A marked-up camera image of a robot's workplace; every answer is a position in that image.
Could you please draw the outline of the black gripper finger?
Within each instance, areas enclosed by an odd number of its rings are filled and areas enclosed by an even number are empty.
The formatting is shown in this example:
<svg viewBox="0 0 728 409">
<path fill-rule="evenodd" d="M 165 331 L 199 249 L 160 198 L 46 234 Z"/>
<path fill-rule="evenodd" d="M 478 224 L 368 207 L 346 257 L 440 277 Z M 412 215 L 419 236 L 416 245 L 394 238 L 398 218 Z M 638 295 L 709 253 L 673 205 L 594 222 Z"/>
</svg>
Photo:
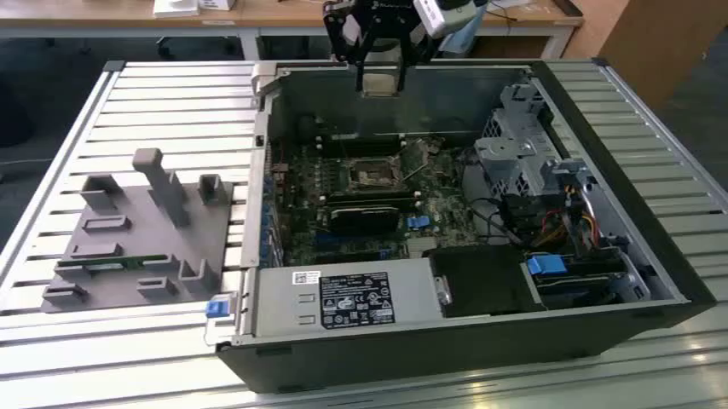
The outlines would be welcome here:
<svg viewBox="0 0 728 409">
<path fill-rule="evenodd" d="M 400 56 L 396 64 L 396 89 L 403 90 L 407 69 L 426 63 L 434 54 L 435 41 L 418 17 L 396 17 Z"/>
<path fill-rule="evenodd" d="M 355 91 L 363 90 L 364 59 L 372 46 L 371 2 L 324 2 L 323 23 L 334 59 L 356 70 Z"/>
</svg>

